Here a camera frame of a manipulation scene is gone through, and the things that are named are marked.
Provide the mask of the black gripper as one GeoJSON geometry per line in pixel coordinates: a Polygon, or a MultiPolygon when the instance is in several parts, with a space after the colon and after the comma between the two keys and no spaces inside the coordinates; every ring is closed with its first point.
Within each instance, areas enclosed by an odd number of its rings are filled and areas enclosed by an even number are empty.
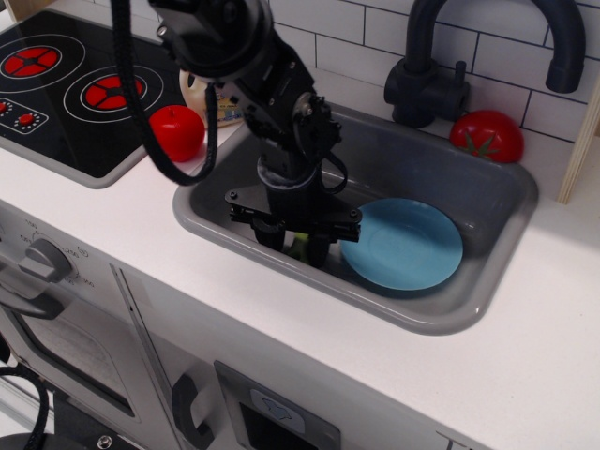
{"type": "Polygon", "coordinates": [[[225,201],[231,220],[249,225],[258,243],[273,250],[283,249],[288,232],[308,234],[308,263],[320,268],[331,243],[359,239],[362,220],[358,207],[341,197],[347,181],[329,186],[330,180],[320,173],[295,186],[262,180],[229,190],[225,201]]]}

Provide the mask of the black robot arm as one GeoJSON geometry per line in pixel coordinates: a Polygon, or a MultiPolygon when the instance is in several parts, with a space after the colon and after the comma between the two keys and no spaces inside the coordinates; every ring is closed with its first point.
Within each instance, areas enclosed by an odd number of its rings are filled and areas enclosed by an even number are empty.
{"type": "Polygon", "coordinates": [[[307,235],[307,260],[324,264],[331,244],[357,241],[361,212],[329,187],[323,162],[348,171],[334,155],[341,125],[317,95],[296,51],[278,35],[264,1],[153,1],[170,57],[185,71],[222,89],[262,140],[260,185],[226,194],[233,221],[246,223],[259,243],[276,251],[286,232],[307,235]]]}

